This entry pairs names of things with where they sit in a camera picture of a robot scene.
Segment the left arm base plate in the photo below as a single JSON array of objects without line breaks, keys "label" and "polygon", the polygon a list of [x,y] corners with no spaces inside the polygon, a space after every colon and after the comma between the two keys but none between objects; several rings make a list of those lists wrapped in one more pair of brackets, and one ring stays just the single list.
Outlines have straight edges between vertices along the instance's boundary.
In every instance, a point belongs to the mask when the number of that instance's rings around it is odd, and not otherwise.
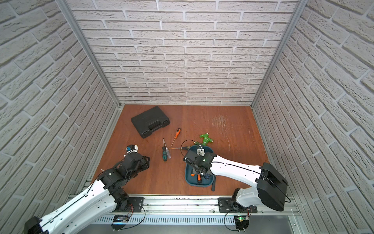
[{"label": "left arm base plate", "polygon": [[133,209],[134,213],[140,213],[144,199],[144,197],[125,198],[117,204],[114,212],[130,212]]}]

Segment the black yellow screwdriver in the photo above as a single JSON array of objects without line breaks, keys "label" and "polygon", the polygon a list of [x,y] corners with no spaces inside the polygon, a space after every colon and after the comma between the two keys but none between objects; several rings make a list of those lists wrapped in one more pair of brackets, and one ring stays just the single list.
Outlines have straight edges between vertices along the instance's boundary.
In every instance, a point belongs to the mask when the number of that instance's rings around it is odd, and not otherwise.
[{"label": "black yellow screwdriver", "polygon": [[169,148],[170,150],[189,150],[191,148],[191,146],[183,146],[183,147],[179,147],[179,148]]}]

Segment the small orange screwdriver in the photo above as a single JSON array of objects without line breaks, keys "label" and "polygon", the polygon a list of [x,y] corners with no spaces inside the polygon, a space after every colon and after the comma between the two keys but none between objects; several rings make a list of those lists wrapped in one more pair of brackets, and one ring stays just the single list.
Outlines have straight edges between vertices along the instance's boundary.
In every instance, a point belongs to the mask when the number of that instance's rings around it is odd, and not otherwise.
[{"label": "small orange screwdriver", "polygon": [[178,128],[177,131],[176,131],[176,133],[175,133],[175,135],[174,135],[174,138],[173,138],[173,141],[171,143],[171,146],[173,146],[175,140],[178,138],[178,136],[180,135],[180,133],[181,133],[181,128]]}]

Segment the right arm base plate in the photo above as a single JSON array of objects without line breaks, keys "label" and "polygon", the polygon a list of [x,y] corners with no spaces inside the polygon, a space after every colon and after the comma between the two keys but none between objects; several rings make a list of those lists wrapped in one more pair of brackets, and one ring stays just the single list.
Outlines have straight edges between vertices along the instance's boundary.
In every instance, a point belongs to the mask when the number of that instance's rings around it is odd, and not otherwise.
[{"label": "right arm base plate", "polygon": [[237,213],[250,213],[255,214],[258,212],[257,206],[252,205],[248,208],[244,208],[237,202],[232,202],[231,198],[218,198],[218,208],[220,213],[227,213],[229,211]]}]

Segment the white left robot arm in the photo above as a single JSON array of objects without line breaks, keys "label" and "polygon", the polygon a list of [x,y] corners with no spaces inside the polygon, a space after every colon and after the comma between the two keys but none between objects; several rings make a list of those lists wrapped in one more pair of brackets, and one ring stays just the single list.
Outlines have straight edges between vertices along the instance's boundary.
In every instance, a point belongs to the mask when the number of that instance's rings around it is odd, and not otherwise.
[{"label": "white left robot arm", "polygon": [[135,211],[123,190],[132,178],[150,166],[150,158],[131,152],[103,171],[87,189],[55,211],[24,224],[25,234],[76,234],[96,219],[113,211]]}]

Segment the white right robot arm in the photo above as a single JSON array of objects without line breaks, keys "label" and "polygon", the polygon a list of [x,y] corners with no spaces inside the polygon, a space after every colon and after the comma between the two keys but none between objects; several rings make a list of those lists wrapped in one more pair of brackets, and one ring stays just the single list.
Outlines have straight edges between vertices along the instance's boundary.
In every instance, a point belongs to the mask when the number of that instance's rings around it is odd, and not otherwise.
[{"label": "white right robot arm", "polygon": [[234,191],[231,203],[237,211],[263,204],[282,212],[285,203],[290,202],[286,200],[288,182],[272,164],[247,165],[214,153],[207,152],[201,156],[193,151],[188,151],[183,161],[202,176],[225,176],[249,185],[246,189]]}]

